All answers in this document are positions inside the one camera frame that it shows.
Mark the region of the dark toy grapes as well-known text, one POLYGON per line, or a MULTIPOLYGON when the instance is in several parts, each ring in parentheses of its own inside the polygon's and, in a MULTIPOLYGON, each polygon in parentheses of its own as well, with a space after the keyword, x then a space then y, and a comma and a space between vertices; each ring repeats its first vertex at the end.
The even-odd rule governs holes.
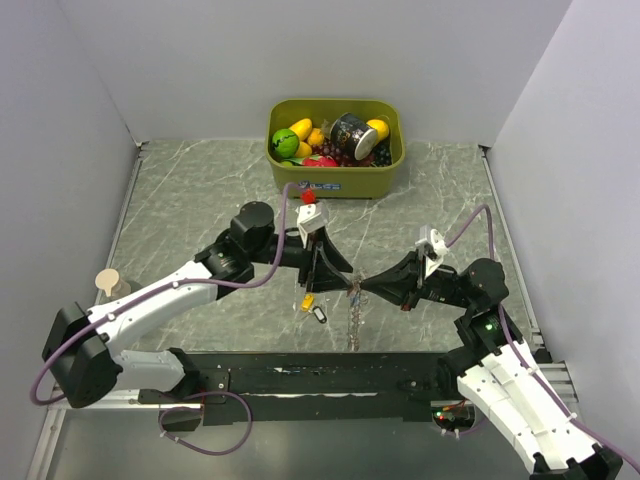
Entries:
POLYGON ((393 163, 391 149, 388 143, 379 143, 374 150, 372 166, 387 167, 393 163))

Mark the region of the orange toy fruit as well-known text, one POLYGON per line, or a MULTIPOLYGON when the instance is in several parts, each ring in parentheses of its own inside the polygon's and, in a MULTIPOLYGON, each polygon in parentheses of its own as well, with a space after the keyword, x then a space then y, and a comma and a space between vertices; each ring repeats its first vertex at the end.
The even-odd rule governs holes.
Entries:
POLYGON ((306 143, 311 147, 321 146, 325 141, 325 135, 320 128, 313 128, 306 139, 306 143))

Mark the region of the green toy watermelon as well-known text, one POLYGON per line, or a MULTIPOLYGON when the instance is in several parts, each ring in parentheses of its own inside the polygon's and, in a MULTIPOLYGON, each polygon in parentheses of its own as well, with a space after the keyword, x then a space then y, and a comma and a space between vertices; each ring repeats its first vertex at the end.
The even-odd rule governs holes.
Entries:
POLYGON ((298 135, 291 129, 279 129, 271 137, 271 148, 282 159, 293 157, 299 144, 298 135))

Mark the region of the yellow toy mango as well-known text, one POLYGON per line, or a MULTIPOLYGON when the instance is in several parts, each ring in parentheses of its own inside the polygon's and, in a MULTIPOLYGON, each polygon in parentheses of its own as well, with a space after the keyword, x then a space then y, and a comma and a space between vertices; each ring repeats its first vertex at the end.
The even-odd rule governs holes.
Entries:
POLYGON ((313 130, 313 123, 310 118, 303 118, 292 124, 289 129, 297 135, 300 141, 304 142, 313 130))

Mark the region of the red toy dragonfruit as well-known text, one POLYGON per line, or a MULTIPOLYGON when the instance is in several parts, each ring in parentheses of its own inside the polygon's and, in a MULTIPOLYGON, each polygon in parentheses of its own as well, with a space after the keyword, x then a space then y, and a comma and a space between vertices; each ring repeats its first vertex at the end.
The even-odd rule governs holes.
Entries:
POLYGON ((306 157, 302 160, 302 165, 314 168, 337 168, 339 166, 334 158, 325 155, 311 155, 306 157))

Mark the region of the yellow toy lemon right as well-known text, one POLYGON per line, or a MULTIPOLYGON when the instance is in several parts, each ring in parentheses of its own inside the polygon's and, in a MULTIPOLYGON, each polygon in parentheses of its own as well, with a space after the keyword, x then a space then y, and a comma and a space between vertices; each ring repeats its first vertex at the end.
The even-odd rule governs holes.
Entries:
POLYGON ((377 132, 376 143, 384 141, 390 133, 388 124, 382 119, 371 119, 366 124, 377 132))

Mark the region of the small yellow toy lemon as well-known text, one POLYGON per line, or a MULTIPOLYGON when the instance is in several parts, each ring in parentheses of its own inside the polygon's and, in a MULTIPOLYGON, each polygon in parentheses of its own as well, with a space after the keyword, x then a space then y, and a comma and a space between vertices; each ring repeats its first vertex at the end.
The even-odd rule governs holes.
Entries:
POLYGON ((294 157, 295 158, 304 159, 304 158, 307 158, 307 157, 311 156, 312 153, 313 153, 312 147, 309 144, 307 144, 306 142, 301 141, 299 143, 299 146, 298 146, 295 154, 294 154, 294 157))

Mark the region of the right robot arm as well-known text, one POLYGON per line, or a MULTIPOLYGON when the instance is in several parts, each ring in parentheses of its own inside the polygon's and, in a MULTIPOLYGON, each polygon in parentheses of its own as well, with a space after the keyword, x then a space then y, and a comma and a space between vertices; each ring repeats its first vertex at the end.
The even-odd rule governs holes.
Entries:
POLYGON ((504 312, 509 290, 502 265, 480 258, 461 273, 449 266, 428 273, 427 262, 411 252, 361 287, 404 311, 421 300, 464 309, 455 322, 462 345, 439 360, 439 391, 470 400, 532 479, 615 478, 623 466, 620 454, 576 425, 504 312))

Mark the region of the olive green plastic bin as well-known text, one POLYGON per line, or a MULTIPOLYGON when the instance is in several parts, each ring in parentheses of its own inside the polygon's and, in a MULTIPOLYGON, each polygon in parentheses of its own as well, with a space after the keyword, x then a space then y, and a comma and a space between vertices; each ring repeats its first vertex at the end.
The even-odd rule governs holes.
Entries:
POLYGON ((399 113, 391 104, 379 99, 356 98, 292 98, 275 104, 269 114, 267 137, 297 120, 309 118, 313 125, 324 120, 335 121, 339 115, 352 113, 362 120, 379 118, 390 127, 384 143, 390 149, 389 166, 363 167, 311 167, 286 166, 279 162, 271 145, 266 145, 269 162, 278 189, 288 182, 310 188, 321 198, 375 199, 385 196, 391 189, 406 148, 399 113))

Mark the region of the black tag key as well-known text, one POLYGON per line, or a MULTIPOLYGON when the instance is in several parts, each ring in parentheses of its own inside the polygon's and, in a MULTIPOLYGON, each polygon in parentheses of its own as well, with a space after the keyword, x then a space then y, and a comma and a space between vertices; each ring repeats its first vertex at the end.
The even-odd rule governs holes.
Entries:
POLYGON ((319 306, 315 306, 311 309, 313 316, 320 324, 326 324, 328 321, 328 317, 323 311, 323 309, 319 306))

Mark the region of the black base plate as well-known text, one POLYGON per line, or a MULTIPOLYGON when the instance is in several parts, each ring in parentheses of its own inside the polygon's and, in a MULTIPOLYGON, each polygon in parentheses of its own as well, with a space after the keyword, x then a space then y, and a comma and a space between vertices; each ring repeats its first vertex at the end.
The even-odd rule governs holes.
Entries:
POLYGON ((184 390, 142 388, 143 405, 203 406, 206 426, 253 420, 400 418, 429 422, 436 403, 462 398, 460 350, 377 353, 186 353, 184 390))

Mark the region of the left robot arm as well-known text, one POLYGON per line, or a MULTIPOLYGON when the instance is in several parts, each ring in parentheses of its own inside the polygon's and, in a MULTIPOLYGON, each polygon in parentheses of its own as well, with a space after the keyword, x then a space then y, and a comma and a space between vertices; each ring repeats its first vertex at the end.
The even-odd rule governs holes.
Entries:
POLYGON ((292 268, 309 293, 347 290, 352 265, 328 237, 324 203, 297 209, 297 225, 274 221, 264 202, 249 202, 216 241, 177 271, 119 300, 83 310, 61 309, 45 347, 45 368, 73 408, 96 403, 113 391, 155 390, 185 402, 204 382, 179 348, 142 352, 131 345, 163 323, 241 289, 265 284, 255 264, 292 268))

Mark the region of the yellow tag key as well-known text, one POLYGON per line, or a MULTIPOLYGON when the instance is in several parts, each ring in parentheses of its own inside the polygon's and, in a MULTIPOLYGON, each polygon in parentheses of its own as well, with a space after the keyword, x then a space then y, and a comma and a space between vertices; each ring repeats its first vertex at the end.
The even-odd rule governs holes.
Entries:
POLYGON ((315 295, 313 293, 306 293, 300 303, 300 311, 308 313, 312 310, 315 303, 315 295))

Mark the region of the black printed can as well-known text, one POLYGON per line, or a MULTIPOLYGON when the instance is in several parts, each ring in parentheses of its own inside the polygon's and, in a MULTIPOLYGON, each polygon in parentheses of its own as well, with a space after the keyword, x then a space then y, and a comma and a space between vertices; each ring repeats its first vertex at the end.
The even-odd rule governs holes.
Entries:
POLYGON ((367 157, 377 141, 377 130, 352 113, 340 116, 330 130, 331 144, 356 161, 367 157))

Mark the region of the large metal keyring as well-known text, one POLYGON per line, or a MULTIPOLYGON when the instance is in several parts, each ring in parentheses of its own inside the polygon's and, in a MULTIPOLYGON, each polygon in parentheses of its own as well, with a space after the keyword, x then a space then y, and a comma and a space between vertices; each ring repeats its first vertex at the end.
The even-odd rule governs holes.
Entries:
POLYGON ((358 271, 352 279, 353 287, 347 291, 348 299, 348 325, 347 325, 347 349, 349 352, 358 352, 360 349, 360 327, 364 324, 363 310, 368 303, 368 294, 360 288, 365 280, 363 271, 358 271), (356 307, 350 306, 350 300, 354 295, 360 296, 360 304, 356 307))

